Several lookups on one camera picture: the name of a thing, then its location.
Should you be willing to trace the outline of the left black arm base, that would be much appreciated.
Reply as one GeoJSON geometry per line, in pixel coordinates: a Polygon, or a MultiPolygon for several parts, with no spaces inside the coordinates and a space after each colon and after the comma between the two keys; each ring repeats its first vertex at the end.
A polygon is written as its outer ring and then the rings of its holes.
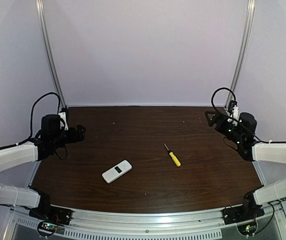
{"type": "Polygon", "coordinates": [[[72,210],[50,205],[47,210],[41,208],[29,208],[29,216],[40,220],[37,224],[36,231],[40,237],[48,239],[55,234],[63,234],[64,227],[69,225],[72,210]]]}

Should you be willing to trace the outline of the left aluminium frame post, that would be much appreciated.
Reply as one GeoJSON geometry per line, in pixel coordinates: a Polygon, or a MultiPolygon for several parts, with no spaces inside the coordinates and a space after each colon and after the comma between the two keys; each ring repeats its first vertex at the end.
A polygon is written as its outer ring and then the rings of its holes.
{"type": "Polygon", "coordinates": [[[49,38],[47,24],[46,24],[44,1],[36,0],[35,3],[36,3],[36,11],[37,11],[38,19],[39,19],[40,31],[41,31],[42,41],[44,45],[46,60],[47,60],[50,75],[53,81],[53,85],[54,85],[56,93],[59,95],[61,99],[61,107],[67,108],[67,104],[64,99],[62,88],[60,86],[60,82],[58,79],[58,74],[56,71],[55,63],[54,63],[53,53],[51,50],[50,38],[49,38]]]}

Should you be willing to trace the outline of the white remote control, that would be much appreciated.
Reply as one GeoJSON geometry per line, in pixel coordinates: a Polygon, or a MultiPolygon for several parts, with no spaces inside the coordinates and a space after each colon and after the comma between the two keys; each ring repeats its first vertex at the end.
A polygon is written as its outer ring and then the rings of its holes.
{"type": "Polygon", "coordinates": [[[129,163],[128,160],[123,160],[122,162],[118,163],[117,165],[113,166],[109,170],[105,171],[102,174],[103,179],[108,183],[112,183],[113,181],[117,180],[127,172],[132,170],[132,165],[129,163]]]}

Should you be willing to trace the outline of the right aluminium frame post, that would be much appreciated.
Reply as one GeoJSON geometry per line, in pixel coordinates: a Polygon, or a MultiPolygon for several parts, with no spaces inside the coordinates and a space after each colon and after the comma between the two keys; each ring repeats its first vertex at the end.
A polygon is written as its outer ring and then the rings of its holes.
{"type": "Polygon", "coordinates": [[[254,22],[254,17],[255,17],[255,9],[256,9],[256,1],[248,0],[245,22],[244,22],[244,29],[243,29],[243,36],[242,36],[238,59],[236,62],[236,68],[234,71],[234,76],[233,76],[233,80],[232,80],[232,84],[230,88],[233,91],[233,93],[236,92],[236,88],[239,83],[240,75],[241,75],[242,68],[245,62],[246,52],[248,49],[248,45],[249,45],[250,37],[252,33],[252,27],[253,27],[253,22],[254,22]]]}

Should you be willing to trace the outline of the aluminium frame post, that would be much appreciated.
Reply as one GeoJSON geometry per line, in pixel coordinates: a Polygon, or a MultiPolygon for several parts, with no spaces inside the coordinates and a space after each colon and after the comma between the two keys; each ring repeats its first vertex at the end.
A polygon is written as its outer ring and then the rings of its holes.
{"type": "Polygon", "coordinates": [[[244,29],[243,29],[243,36],[242,36],[238,59],[236,62],[236,68],[234,71],[234,76],[233,76],[233,80],[232,80],[232,84],[230,88],[233,91],[233,93],[236,92],[236,88],[239,83],[240,75],[241,75],[242,68],[245,62],[246,52],[248,49],[248,45],[249,45],[250,37],[252,33],[252,27],[253,27],[253,22],[254,22],[254,17],[255,17],[255,9],[256,9],[256,1],[248,0],[245,22],[244,22],[244,29]]]}
{"type": "Polygon", "coordinates": [[[64,99],[62,88],[60,86],[60,82],[58,79],[58,74],[56,71],[55,63],[54,63],[53,53],[51,50],[50,38],[49,38],[47,24],[46,24],[44,1],[36,0],[35,3],[36,3],[36,11],[37,11],[38,19],[39,19],[40,31],[41,31],[42,41],[44,45],[46,60],[47,60],[50,75],[53,81],[53,85],[54,85],[56,93],[59,95],[61,99],[61,107],[67,108],[67,104],[64,99]]]}

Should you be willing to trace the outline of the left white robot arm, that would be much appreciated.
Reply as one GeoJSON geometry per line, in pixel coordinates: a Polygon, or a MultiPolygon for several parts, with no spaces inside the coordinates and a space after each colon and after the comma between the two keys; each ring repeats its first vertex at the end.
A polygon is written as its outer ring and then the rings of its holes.
{"type": "MultiPolygon", "coordinates": [[[[65,113],[48,114],[41,119],[41,129],[35,137],[24,143],[0,147],[0,173],[56,155],[57,149],[83,141],[85,133],[82,125],[69,127],[65,113]]],[[[0,205],[45,208],[50,205],[50,197],[40,190],[0,184],[0,205]]]]}

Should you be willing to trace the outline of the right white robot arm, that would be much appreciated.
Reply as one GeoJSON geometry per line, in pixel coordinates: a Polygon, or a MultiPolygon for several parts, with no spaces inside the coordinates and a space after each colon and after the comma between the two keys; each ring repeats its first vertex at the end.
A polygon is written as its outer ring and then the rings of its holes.
{"type": "MultiPolygon", "coordinates": [[[[254,139],[257,127],[255,117],[242,112],[236,120],[216,111],[206,111],[208,125],[236,144],[237,153],[249,162],[273,162],[286,164],[286,142],[262,142],[254,139]]],[[[263,186],[244,196],[243,206],[254,209],[266,203],[286,199],[286,178],[263,186]]]]}

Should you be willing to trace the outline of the yellow handled screwdriver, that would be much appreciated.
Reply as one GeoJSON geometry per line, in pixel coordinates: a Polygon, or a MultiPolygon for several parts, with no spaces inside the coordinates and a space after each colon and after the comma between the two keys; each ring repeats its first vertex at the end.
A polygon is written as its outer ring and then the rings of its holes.
{"type": "Polygon", "coordinates": [[[170,156],[170,158],[172,159],[172,161],[174,162],[174,164],[177,167],[181,166],[180,161],[178,160],[178,158],[176,157],[176,155],[168,148],[168,146],[164,143],[164,147],[166,149],[166,151],[168,152],[168,155],[170,156]]]}

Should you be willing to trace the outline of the front aluminium table rail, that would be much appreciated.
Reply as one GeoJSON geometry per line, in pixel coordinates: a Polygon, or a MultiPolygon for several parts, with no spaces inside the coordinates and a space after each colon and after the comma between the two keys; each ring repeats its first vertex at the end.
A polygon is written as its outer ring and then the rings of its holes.
{"type": "Polygon", "coordinates": [[[225,224],[230,206],[192,212],[134,214],[72,209],[68,225],[54,233],[37,229],[40,220],[21,207],[10,208],[2,240],[286,240],[286,214],[280,202],[265,214],[225,224]]]}

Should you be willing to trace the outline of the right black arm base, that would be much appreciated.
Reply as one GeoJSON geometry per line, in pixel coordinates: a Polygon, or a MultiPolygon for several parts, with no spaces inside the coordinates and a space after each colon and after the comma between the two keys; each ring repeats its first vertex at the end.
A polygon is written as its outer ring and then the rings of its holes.
{"type": "Polygon", "coordinates": [[[244,237],[253,237],[258,231],[258,217],[265,214],[261,207],[246,210],[243,205],[224,207],[221,211],[225,225],[236,224],[238,233],[244,237]]]}

